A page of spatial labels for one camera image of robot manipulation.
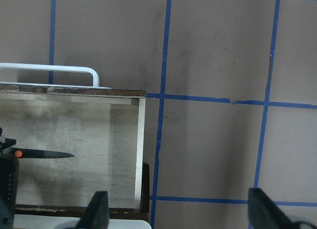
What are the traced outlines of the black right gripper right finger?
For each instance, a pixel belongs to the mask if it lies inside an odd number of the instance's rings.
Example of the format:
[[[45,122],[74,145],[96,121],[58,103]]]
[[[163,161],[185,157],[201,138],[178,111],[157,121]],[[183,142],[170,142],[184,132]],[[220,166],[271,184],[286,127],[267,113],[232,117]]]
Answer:
[[[260,189],[248,191],[248,220],[254,229],[294,229],[290,219]]]

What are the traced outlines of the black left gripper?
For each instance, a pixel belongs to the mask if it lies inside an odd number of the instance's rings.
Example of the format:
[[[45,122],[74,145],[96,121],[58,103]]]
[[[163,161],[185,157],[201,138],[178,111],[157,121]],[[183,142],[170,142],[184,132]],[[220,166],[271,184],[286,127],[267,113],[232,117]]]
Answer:
[[[19,163],[11,148],[15,139],[0,137],[0,227],[12,229],[14,224]]]

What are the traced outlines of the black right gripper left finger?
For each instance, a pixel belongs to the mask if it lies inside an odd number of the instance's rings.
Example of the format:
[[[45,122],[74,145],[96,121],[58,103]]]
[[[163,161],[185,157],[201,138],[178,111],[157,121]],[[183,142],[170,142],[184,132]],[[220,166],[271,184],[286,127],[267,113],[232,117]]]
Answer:
[[[107,191],[97,191],[78,222],[79,229],[106,229],[109,225]]]

